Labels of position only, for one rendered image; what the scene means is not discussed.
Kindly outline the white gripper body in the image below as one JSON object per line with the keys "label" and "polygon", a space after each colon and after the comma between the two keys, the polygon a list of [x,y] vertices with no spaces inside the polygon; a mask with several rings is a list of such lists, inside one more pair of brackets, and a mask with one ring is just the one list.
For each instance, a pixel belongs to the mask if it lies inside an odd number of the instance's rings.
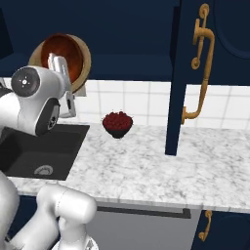
{"label": "white gripper body", "polygon": [[60,81],[60,93],[64,94],[71,88],[70,77],[68,73],[67,61],[62,56],[57,56],[54,53],[49,54],[48,67],[53,70]]}

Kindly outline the navy base cabinet door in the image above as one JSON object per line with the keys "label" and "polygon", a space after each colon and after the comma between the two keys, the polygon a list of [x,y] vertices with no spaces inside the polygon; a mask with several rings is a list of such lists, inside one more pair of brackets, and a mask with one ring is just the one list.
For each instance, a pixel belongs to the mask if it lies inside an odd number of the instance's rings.
{"label": "navy base cabinet door", "polygon": [[205,231],[208,219],[201,212],[190,250],[250,250],[250,214],[212,213],[209,234],[202,242],[198,234]]}

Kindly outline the grey dishwasher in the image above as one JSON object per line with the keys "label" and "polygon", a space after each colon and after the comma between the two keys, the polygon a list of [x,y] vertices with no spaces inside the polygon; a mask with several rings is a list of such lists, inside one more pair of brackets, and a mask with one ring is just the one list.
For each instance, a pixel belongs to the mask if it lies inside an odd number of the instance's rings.
{"label": "grey dishwasher", "polygon": [[[98,207],[116,207],[182,213],[184,208],[99,202]],[[87,232],[100,250],[190,250],[200,210],[189,209],[190,219],[119,214],[97,211]]]}

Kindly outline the black sink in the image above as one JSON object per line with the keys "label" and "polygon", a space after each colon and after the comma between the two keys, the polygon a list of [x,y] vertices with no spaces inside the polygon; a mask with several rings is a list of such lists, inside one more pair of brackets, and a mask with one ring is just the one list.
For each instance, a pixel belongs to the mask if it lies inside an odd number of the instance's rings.
{"label": "black sink", "polygon": [[0,170],[8,177],[65,181],[89,128],[58,124],[41,137],[9,130],[0,144]]}

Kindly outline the large brown wooden bowl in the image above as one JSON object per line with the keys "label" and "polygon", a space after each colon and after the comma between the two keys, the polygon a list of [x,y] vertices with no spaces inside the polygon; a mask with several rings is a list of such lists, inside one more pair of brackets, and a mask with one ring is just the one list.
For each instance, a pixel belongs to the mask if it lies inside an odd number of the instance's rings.
{"label": "large brown wooden bowl", "polygon": [[53,34],[33,51],[28,64],[48,67],[50,53],[66,59],[72,92],[79,92],[84,87],[91,70],[92,59],[87,44],[71,34]]}

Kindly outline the small dark red bowl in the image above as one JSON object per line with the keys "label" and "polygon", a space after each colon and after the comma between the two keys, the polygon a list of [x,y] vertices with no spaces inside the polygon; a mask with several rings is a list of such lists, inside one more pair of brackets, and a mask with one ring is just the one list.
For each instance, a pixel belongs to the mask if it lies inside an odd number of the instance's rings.
{"label": "small dark red bowl", "polygon": [[123,138],[133,125],[133,119],[125,112],[111,112],[103,119],[105,130],[115,139]]}

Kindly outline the navy open cabinet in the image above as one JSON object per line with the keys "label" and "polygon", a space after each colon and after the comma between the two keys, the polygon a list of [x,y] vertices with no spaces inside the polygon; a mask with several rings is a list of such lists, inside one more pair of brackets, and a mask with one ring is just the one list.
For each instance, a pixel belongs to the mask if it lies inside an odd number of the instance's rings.
{"label": "navy open cabinet", "polygon": [[85,41],[91,79],[169,81],[180,0],[0,0],[0,76],[28,63],[54,33]]}

